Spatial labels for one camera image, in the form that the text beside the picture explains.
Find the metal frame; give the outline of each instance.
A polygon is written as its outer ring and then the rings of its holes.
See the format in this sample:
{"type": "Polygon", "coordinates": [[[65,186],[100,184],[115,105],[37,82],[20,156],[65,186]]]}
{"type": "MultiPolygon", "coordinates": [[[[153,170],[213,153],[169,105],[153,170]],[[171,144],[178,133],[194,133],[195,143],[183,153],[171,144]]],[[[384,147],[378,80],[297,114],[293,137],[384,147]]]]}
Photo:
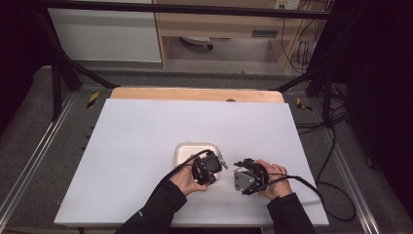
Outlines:
{"type": "Polygon", "coordinates": [[[43,157],[49,149],[57,131],[59,130],[61,124],[63,123],[69,109],[72,105],[74,98],[77,96],[77,92],[72,92],[68,95],[63,103],[63,107],[60,115],[56,120],[50,124],[49,128],[46,130],[39,144],[37,145],[35,151],[31,155],[29,161],[27,162],[25,168],[21,172],[18,180],[13,186],[12,190],[7,195],[3,204],[0,207],[0,233],[6,227],[7,222],[12,216],[13,211],[19,203],[21,196],[23,195],[25,189],[27,188],[30,180],[33,178],[37,168],[42,162],[43,157]]]}
{"type": "MultiPolygon", "coordinates": [[[[316,97],[309,98],[309,100],[313,109],[315,110],[317,117],[322,122],[323,118],[319,100],[316,97]]],[[[324,135],[328,141],[328,145],[331,145],[333,138],[333,133],[331,132],[331,130],[324,128],[324,135]]],[[[350,169],[349,164],[347,163],[343,153],[341,152],[338,143],[336,143],[334,147],[332,156],[340,173],[340,176],[343,179],[344,185],[346,186],[346,190],[349,192],[350,196],[355,202],[358,218],[360,220],[361,226],[364,229],[364,232],[368,234],[380,233],[376,219],[368,208],[368,204],[365,201],[360,188],[358,187],[357,181],[353,176],[352,170],[350,169]]]]}
{"type": "Polygon", "coordinates": [[[176,14],[203,14],[222,16],[245,16],[286,19],[314,19],[332,20],[344,19],[349,14],[328,12],[307,12],[293,10],[269,10],[234,7],[212,7],[192,5],[142,4],[142,3],[113,3],[69,0],[37,0],[37,6],[56,9],[76,9],[114,12],[149,12],[149,13],[176,13],[176,14]]]}

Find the white table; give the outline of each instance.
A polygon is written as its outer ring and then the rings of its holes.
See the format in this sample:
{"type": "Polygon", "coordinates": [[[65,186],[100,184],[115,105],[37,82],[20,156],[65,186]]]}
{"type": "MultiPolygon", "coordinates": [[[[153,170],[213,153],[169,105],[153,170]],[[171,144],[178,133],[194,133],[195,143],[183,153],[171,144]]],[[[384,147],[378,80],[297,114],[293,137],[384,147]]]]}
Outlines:
{"type": "MultiPolygon", "coordinates": [[[[230,169],[206,193],[191,194],[172,226],[271,226],[268,200],[234,188],[233,164],[244,158],[284,165],[315,184],[287,104],[108,99],[55,223],[121,225],[173,168],[181,141],[215,142],[230,169]]],[[[327,225],[317,195],[290,183],[313,225],[327,225]]]]}

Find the black sleeve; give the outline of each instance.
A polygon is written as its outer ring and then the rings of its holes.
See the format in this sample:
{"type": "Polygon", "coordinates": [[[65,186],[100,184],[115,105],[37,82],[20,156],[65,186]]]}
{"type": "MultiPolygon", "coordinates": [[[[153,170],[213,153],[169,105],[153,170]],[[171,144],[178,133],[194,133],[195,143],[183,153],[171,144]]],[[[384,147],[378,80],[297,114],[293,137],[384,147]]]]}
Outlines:
{"type": "Polygon", "coordinates": [[[311,234],[316,233],[303,206],[295,193],[277,197],[267,205],[276,233],[311,234]]]}
{"type": "Polygon", "coordinates": [[[185,195],[168,179],[145,206],[128,219],[115,234],[168,233],[173,214],[185,203],[185,195]]]}

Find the wooden edge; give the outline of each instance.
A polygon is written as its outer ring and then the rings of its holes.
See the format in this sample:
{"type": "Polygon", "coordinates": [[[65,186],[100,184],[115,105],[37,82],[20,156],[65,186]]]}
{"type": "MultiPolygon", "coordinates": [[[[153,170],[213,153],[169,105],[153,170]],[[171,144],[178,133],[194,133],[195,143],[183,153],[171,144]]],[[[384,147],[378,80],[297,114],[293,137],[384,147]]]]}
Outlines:
{"type": "Polygon", "coordinates": [[[276,91],[219,90],[187,88],[126,88],[113,90],[110,98],[119,99],[171,99],[171,100],[234,100],[240,102],[284,103],[282,94],[276,91]]]}

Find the gray floor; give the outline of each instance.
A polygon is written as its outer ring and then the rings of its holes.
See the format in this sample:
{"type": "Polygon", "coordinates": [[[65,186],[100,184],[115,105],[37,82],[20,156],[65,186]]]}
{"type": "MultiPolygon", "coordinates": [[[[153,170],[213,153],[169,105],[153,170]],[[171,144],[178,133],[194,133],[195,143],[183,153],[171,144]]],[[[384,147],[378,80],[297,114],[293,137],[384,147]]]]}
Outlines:
{"type": "MultiPolygon", "coordinates": [[[[268,42],[234,39],[216,39],[212,42],[214,49],[208,51],[205,48],[185,45],[174,39],[169,67],[165,69],[153,65],[141,67],[134,64],[130,71],[120,71],[106,66],[96,73],[126,86],[257,90],[275,88],[293,77],[291,71],[278,71],[277,62],[269,53],[268,42]]],[[[111,92],[101,91],[94,108],[88,109],[86,105],[93,93],[91,89],[96,86],[86,78],[83,80],[89,86],[77,94],[66,120],[11,216],[6,227],[7,232],[13,233],[13,230],[25,233],[76,232],[74,229],[53,224],[58,210],[57,202],[64,197],[82,157],[83,147],[88,144],[87,136],[93,132],[91,127],[94,126],[104,100],[111,92]]],[[[301,96],[308,104],[301,92],[306,85],[303,83],[295,87],[293,91],[285,93],[284,97],[290,104],[293,118],[297,123],[316,123],[318,118],[314,111],[298,109],[295,105],[297,96],[301,96]]],[[[43,69],[36,74],[35,83],[13,122],[0,136],[0,201],[4,200],[12,189],[19,173],[47,130],[52,116],[52,106],[51,74],[50,70],[43,69]]],[[[338,144],[381,232],[413,233],[412,221],[382,173],[367,167],[365,155],[359,146],[352,125],[343,122],[336,126],[336,132],[338,144]]],[[[325,135],[323,132],[302,135],[301,141],[310,168],[316,176],[329,151],[325,135]]],[[[330,161],[321,178],[344,188],[334,161],[330,161]]],[[[326,207],[334,214],[347,216],[351,213],[349,203],[341,194],[326,187],[321,187],[320,191],[325,196],[326,207]]],[[[363,233],[358,219],[341,222],[329,218],[329,221],[328,227],[318,227],[317,231],[363,233]]]]}

